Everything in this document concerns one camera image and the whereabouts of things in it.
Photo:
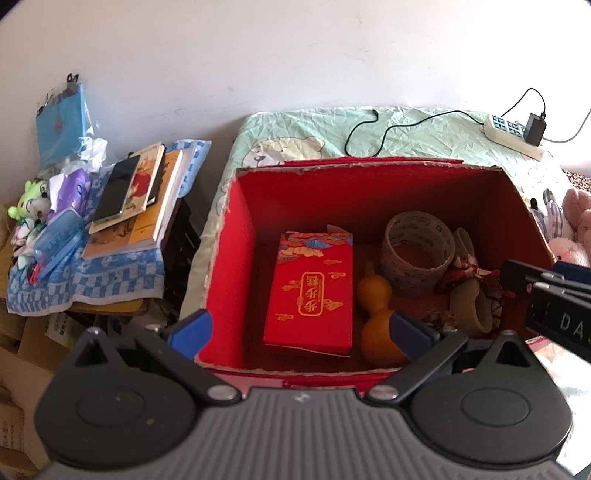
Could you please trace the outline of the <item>blue pencil case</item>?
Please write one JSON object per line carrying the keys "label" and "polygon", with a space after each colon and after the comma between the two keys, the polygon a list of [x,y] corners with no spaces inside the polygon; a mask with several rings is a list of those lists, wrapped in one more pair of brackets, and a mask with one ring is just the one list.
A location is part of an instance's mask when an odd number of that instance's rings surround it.
{"label": "blue pencil case", "polygon": [[84,219],[72,208],[56,214],[35,238],[32,246],[34,267],[29,283],[47,277],[74,250],[85,232]]}

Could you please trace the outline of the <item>brown cardboard carton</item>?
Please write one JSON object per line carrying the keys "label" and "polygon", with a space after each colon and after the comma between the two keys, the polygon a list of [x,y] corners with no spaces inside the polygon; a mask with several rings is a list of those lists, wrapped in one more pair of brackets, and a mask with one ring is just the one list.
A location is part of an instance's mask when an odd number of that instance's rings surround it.
{"label": "brown cardboard carton", "polygon": [[1,309],[1,387],[21,412],[21,450],[36,470],[49,459],[35,430],[35,409],[82,331],[66,313],[25,318]]}

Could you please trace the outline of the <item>stack of books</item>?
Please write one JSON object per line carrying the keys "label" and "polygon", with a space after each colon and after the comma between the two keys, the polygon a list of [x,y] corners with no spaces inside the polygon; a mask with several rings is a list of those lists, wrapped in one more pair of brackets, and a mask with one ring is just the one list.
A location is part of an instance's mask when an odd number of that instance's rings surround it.
{"label": "stack of books", "polygon": [[85,260],[153,249],[166,230],[184,175],[183,152],[167,153],[155,143],[119,161],[111,174],[121,175],[126,166],[133,168],[121,180],[126,196],[116,199],[109,178],[90,223]]}

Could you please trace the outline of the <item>orange gourd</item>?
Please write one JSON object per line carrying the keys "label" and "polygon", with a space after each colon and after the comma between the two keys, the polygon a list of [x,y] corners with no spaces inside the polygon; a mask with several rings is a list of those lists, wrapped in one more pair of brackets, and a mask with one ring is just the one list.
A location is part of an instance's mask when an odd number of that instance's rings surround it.
{"label": "orange gourd", "polygon": [[368,262],[356,287],[356,301],[369,315],[361,332],[361,352],[363,358],[376,368],[399,368],[408,362],[390,336],[390,319],[394,313],[389,307],[392,297],[389,281],[376,272],[372,262]]}

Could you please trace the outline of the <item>pink plush rabbit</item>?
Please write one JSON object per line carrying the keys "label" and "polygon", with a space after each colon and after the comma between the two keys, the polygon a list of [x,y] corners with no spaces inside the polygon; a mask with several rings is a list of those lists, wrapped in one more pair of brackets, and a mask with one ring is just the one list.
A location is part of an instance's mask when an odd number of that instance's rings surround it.
{"label": "pink plush rabbit", "polygon": [[575,240],[575,230],[567,220],[563,208],[557,203],[551,190],[543,192],[546,214],[543,213],[535,198],[529,200],[530,212],[546,240],[556,261],[589,267],[590,259],[584,246]]}

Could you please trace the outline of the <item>black smartphone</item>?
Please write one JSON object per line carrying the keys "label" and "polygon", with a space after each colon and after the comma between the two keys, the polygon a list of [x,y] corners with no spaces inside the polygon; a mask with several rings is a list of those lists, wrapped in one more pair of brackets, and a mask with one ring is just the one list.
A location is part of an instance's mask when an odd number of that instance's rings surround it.
{"label": "black smartphone", "polygon": [[122,213],[139,160],[140,156],[134,155],[114,165],[94,212],[94,222],[100,223]]}

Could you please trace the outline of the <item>black power adapter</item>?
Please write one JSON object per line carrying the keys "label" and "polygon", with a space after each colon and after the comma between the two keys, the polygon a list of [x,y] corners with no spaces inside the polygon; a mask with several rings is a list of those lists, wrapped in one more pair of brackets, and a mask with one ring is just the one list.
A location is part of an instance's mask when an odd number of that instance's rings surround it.
{"label": "black power adapter", "polygon": [[531,113],[524,130],[524,141],[532,146],[539,146],[546,130],[546,114],[540,115]]}

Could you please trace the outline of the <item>light green bed sheet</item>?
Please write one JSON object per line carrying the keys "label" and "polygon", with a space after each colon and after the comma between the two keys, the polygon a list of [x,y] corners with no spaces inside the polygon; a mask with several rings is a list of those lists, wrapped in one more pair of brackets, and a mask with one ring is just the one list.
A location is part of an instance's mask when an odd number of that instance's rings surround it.
{"label": "light green bed sheet", "polygon": [[562,200],[571,188],[590,188],[589,175],[561,167],[552,147],[546,147],[543,158],[535,160],[490,141],[483,131],[486,117],[485,113],[464,115],[402,106],[331,107],[249,116],[238,130],[216,185],[180,313],[194,312],[204,300],[229,185],[239,168],[346,155],[457,159],[470,165],[502,167],[525,199],[541,199],[549,189]]}

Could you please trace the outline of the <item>blue paper bag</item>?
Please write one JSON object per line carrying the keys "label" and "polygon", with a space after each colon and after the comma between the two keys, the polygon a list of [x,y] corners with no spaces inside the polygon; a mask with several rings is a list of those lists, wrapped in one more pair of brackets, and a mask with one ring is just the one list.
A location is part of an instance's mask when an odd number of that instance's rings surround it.
{"label": "blue paper bag", "polygon": [[52,90],[36,112],[40,169],[81,159],[94,136],[79,75],[69,73],[62,90]]}

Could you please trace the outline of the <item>brown pine cone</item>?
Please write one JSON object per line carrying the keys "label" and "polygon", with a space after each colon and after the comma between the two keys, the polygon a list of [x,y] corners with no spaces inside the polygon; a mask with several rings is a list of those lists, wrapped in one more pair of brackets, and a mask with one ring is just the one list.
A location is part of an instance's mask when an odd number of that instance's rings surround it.
{"label": "brown pine cone", "polygon": [[459,328],[458,321],[450,311],[431,310],[421,318],[421,321],[438,332],[455,332]]}

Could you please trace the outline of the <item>large red cardboard box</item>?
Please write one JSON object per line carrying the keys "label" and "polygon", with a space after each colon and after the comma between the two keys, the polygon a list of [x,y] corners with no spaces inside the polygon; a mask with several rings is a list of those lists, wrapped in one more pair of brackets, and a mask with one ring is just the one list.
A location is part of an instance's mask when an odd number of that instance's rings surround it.
{"label": "large red cardboard box", "polygon": [[[356,339],[366,316],[353,299],[367,265],[379,265],[389,221],[423,211],[449,227],[465,228],[484,267],[517,260],[541,268],[551,251],[507,174],[456,161],[394,158],[380,162],[338,159],[303,165],[239,169],[229,180],[224,208],[211,242],[204,308],[211,340],[197,363],[242,377],[245,386],[355,387],[385,378],[357,347],[345,356],[318,351],[339,338]],[[273,285],[280,237],[340,227],[353,236],[342,263],[311,258],[328,277],[337,309],[320,317],[297,316],[297,291]]]}

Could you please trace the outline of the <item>small red gift box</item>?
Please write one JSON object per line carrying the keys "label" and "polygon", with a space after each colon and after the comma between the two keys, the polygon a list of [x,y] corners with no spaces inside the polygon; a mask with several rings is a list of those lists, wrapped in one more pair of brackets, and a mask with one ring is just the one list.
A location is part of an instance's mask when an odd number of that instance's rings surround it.
{"label": "small red gift box", "polygon": [[346,357],[353,349],[353,235],[287,231],[280,237],[263,342]]}

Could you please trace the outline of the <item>white power strip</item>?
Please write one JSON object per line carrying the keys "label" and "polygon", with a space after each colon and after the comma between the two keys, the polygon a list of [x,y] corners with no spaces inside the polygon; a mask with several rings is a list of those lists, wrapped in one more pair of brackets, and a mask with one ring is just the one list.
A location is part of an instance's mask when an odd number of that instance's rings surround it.
{"label": "white power strip", "polygon": [[524,139],[525,128],[496,115],[488,115],[483,124],[485,136],[492,142],[507,147],[535,160],[541,160],[544,150],[528,144]]}

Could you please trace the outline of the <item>mauve plush toy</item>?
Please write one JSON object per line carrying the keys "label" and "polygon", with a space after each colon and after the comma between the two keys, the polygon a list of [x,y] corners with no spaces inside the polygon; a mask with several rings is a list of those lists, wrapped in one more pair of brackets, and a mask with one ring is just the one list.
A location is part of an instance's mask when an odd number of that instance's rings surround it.
{"label": "mauve plush toy", "polygon": [[591,194],[571,188],[566,192],[562,204],[563,212],[571,225],[575,238],[587,254],[591,250]]}

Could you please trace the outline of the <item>purple tissue pack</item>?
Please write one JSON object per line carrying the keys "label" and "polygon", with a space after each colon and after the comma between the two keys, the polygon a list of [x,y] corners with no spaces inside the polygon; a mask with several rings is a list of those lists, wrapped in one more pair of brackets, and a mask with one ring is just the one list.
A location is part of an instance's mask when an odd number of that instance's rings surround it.
{"label": "purple tissue pack", "polygon": [[54,175],[49,179],[48,186],[48,219],[67,209],[80,216],[84,214],[91,189],[91,179],[84,168]]}

